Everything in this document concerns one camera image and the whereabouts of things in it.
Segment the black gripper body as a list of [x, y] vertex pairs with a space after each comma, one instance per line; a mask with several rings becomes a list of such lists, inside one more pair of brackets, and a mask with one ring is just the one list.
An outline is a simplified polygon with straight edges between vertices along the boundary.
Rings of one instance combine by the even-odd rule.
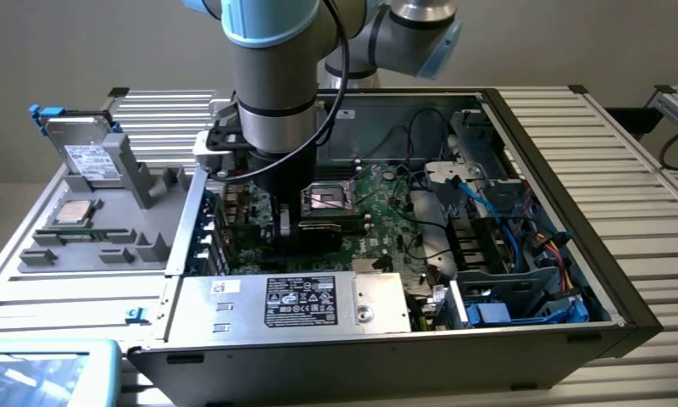
[[253, 177], [259, 188], [269, 194], [273, 234], [291, 238], [301, 216], [301, 193], [316, 178], [317, 149], [307, 148], [283, 165]]

